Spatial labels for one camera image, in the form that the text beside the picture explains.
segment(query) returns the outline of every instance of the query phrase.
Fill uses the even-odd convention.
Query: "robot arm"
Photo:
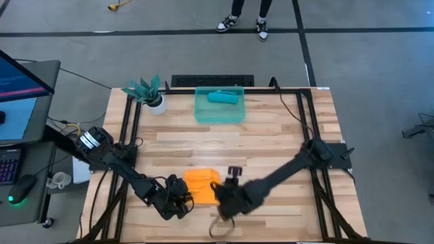
[[[332,150],[320,139],[312,139],[302,145],[300,152],[285,165],[263,179],[250,180],[243,186],[211,185],[220,202],[218,213],[227,221],[239,213],[248,214],[264,203],[272,188],[301,169],[327,164],[334,158]]]
[[[184,180],[170,175],[165,179],[164,187],[155,178],[139,174],[128,163],[130,148],[113,144],[113,138],[104,129],[92,127],[78,139],[76,147],[89,163],[109,167],[119,174],[131,184],[139,199],[148,206],[155,206],[164,220],[173,215],[181,219],[189,212],[186,202],[192,197]]]

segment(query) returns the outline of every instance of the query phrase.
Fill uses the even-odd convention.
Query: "monitor screen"
[[[52,88],[0,51],[0,102],[53,93]]]

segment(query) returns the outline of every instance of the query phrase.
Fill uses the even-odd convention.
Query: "clear plastic bin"
[[[211,92],[235,92],[238,103],[210,102]],[[243,87],[196,87],[195,118],[199,123],[240,123],[245,119]]]

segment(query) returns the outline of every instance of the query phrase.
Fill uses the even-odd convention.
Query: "gray floor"
[[[259,3],[246,1],[237,28],[253,27]],[[229,13],[231,1],[137,0],[116,13],[107,4],[12,0],[0,32],[211,29]],[[434,26],[432,1],[302,0],[300,8],[306,28]],[[270,28],[295,28],[291,1],[275,0],[268,22]],[[404,140],[401,130],[420,122],[418,112],[434,113],[434,33],[308,34],[307,41],[317,84],[331,87],[344,138],[356,148],[352,161],[369,236],[432,243],[432,143]],[[0,48],[14,58],[61,60],[63,68],[111,87],[157,71],[168,81],[172,75],[252,74],[257,85],[271,76],[282,85],[308,84],[297,34],[273,34],[266,43],[253,34],[11,37],[0,38]],[[89,121],[105,111],[108,98],[109,91],[60,73],[50,116]],[[85,191],[55,195],[51,229],[3,227],[2,243],[74,239],[84,197]]]

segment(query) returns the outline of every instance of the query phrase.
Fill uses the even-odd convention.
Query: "orange object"
[[[214,169],[189,169],[184,172],[184,180],[196,203],[217,204],[211,189],[211,182],[222,183],[220,174]]]

